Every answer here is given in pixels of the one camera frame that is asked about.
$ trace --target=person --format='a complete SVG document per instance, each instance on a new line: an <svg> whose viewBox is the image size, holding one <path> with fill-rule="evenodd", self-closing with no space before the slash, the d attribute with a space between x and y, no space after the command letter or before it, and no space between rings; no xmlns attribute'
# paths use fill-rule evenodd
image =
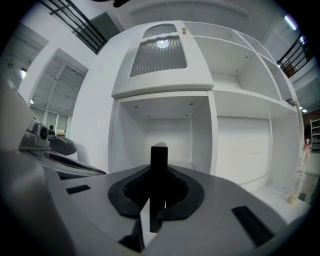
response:
<svg viewBox="0 0 320 256"><path fill-rule="evenodd" d="M52 124L49 126L48 135L56 135L56 133L54 131L54 126Z"/></svg>

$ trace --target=black railing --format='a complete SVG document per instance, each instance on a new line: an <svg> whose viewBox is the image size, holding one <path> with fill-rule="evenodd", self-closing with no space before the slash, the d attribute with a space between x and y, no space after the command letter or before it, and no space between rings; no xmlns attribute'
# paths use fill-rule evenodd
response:
<svg viewBox="0 0 320 256"><path fill-rule="evenodd" d="M70 0L41 0L40 3L51 11L51 15L66 23L95 54L107 43L108 40L102 33Z"/></svg>
<svg viewBox="0 0 320 256"><path fill-rule="evenodd" d="M285 75L290 78L302 69L313 56L308 46L308 40L304 35L300 34L289 50L276 63Z"/></svg>

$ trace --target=staircase railing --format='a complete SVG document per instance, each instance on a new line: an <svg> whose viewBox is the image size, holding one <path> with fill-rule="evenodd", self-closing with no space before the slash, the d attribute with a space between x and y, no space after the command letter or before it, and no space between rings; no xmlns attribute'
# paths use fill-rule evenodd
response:
<svg viewBox="0 0 320 256"><path fill-rule="evenodd" d="M66 23L95 54L98 54L108 40L99 32L82 11L70 0L41 0L46 8Z"/></svg>
<svg viewBox="0 0 320 256"><path fill-rule="evenodd" d="M300 34L289 50L276 63L290 78L302 69L314 55L310 51L307 38Z"/></svg>

